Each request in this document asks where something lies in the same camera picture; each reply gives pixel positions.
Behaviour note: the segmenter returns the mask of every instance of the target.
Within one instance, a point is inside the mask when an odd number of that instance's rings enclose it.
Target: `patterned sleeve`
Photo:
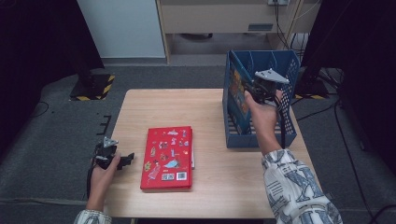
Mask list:
[[[74,224],[110,224],[111,217],[103,212],[83,210],[78,213]]]
[[[268,202],[276,223],[341,224],[337,208],[323,194],[311,169],[280,149],[262,158]]]

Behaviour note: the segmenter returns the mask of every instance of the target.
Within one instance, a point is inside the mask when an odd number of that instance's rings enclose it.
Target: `hand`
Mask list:
[[[282,91],[276,91],[276,97],[281,100]],[[245,91],[245,101],[250,109],[251,119],[254,129],[256,130],[259,147],[262,155],[266,155],[271,151],[281,149],[280,144],[276,140],[275,126],[277,111],[272,105],[259,105],[253,100],[248,91]]]
[[[90,199],[87,202],[87,210],[103,212],[105,208],[105,197],[110,186],[117,165],[120,162],[120,154],[117,153],[106,170],[96,165],[92,171]]]

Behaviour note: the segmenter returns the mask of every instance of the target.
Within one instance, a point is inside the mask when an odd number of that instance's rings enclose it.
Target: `red book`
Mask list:
[[[140,188],[190,188],[191,143],[191,126],[148,129]]]

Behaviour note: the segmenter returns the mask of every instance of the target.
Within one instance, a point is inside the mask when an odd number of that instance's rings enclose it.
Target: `book cover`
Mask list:
[[[148,129],[141,189],[188,189],[192,181],[191,126]]]
[[[245,83],[251,82],[251,77],[236,55],[230,51],[230,86],[228,113],[233,120],[233,125],[239,134],[250,133],[250,111],[245,102]]]

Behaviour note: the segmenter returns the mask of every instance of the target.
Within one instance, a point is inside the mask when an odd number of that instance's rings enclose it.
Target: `gray carpet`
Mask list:
[[[104,116],[111,116],[110,136],[129,89],[222,88],[224,66],[108,67],[116,75],[105,100],[69,101],[77,76],[49,84],[41,101],[0,165],[0,198],[85,200],[86,172],[95,144],[103,139]],[[293,106],[297,118],[319,111],[337,100],[302,100]],[[347,145],[362,190],[375,213],[396,203],[396,176],[373,152],[360,149],[358,136],[343,109],[338,108]],[[368,223],[351,162],[336,126],[333,110],[299,122],[311,160],[325,193],[341,211],[345,223]],[[71,223],[82,205],[0,204],[0,223]],[[385,212],[378,223],[395,223],[396,213]],[[115,218],[114,223],[129,223]],[[151,220],[145,223],[159,223]]]

